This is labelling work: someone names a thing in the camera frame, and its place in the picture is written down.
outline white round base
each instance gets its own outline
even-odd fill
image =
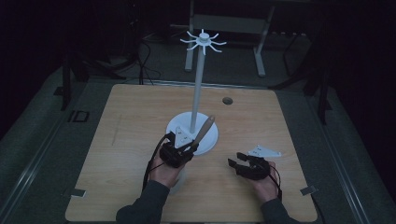
[[[176,127],[179,126],[180,129],[190,135],[191,139],[195,139],[198,132],[201,130],[201,127],[204,125],[208,116],[197,113],[197,119],[195,123],[195,132],[190,133],[190,125],[191,125],[191,112],[181,113],[174,118],[171,119],[168,126],[166,127],[166,132],[176,132]],[[212,127],[209,129],[205,137],[199,143],[198,149],[194,152],[195,156],[202,155],[212,149],[212,147],[216,144],[219,138],[219,130],[216,126],[216,123],[213,123]]]

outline white object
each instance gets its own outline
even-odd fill
[[[180,126],[176,127],[175,136],[175,148],[184,147],[193,141],[193,139],[185,133]]]
[[[248,152],[248,155],[264,158],[264,157],[281,157],[282,153],[257,145],[257,147],[255,147],[254,149]]]
[[[208,116],[202,113],[197,114],[196,126],[198,127],[194,133],[190,133],[188,129],[191,121],[191,112],[181,113],[171,119],[168,126],[166,127],[166,132],[175,132],[175,130],[180,128],[189,138],[195,139],[201,127],[204,125]],[[199,143],[198,149],[194,152],[195,156],[202,155],[212,149],[217,143],[219,138],[219,130],[216,123],[213,123],[209,131],[206,133],[205,137]]]
[[[217,42],[212,41],[212,39],[216,38],[219,34],[216,34],[215,36],[210,37],[209,34],[204,32],[204,29],[199,34],[199,36],[192,35],[192,34],[190,34],[190,32],[187,32],[187,34],[189,34],[190,37],[195,38],[192,40],[180,39],[180,41],[182,41],[184,43],[189,43],[189,44],[195,43],[194,46],[192,46],[191,48],[188,48],[187,50],[193,50],[199,46],[197,71],[196,71],[196,75],[195,75],[194,101],[193,101],[193,105],[192,105],[191,124],[190,124],[190,133],[194,133],[196,119],[197,119],[197,113],[198,113],[198,104],[199,104],[200,97],[201,97],[201,83],[202,83],[202,76],[203,76],[204,65],[205,65],[206,47],[209,46],[215,52],[221,52],[221,50],[215,49],[212,46],[212,43],[216,44],[216,45],[225,45],[226,42],[217,43]]]

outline person's right hand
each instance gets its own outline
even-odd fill
[[[269,161],[269,163],[270,166],[275,168],[275,163],[273,161]],[[270,175],[277,181],[275,169],[272,167]],[[247,181],[253,186],[257,197],[262,203],[266,203],[277,197],[277,186],[270,176],[261,180],[248,179]]]

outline wooden table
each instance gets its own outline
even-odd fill
[[[191,111],[193,87],[116,85],[92,140],[76,189],[66,210],[70,221],[114,221],[117,211],[139,197],[147,162],[168,122]],[[225,105],[224,97],[233,104]],[[219,139],[212,150],[186,166],[186,181],[168,197],[163,222],[257,222],[260,203],[250,185],[227,159],[257,145],[280,151],[267,158],[280,172],[283,204],[291,217],[314,221],[309,196],[289,130],[273,91],[202,88],[199,112],[216,116]]]

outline table leg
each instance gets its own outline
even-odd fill
[[[270,28],[271,20],[273,18],[275,11],[275,7],[271,7],[270,11],[268,13],[267,20],[262,27],[262,36],[260,38],[260,43],[257,47],[253,48],[253,53],[254,53],[254,58],[256,60],[256,66],[257,66],[257,72],[259,77],[264,77],[265,76],[265,70],[264,70],[264,65],[262,63],[262,47],[265,42],[265,38],[268,35],[268,29]]]
[[[191,34],[194,32],[194,0],[190,0],[190,25],[189,25],[189,31]],[[188,48],[192,48],[193,43],[189,43]],[[184,70],[186,72],[192,71],[192,60],[194,57],[194,50],[187,50],[187,55],[186,55],[186,64],[184,66]]]

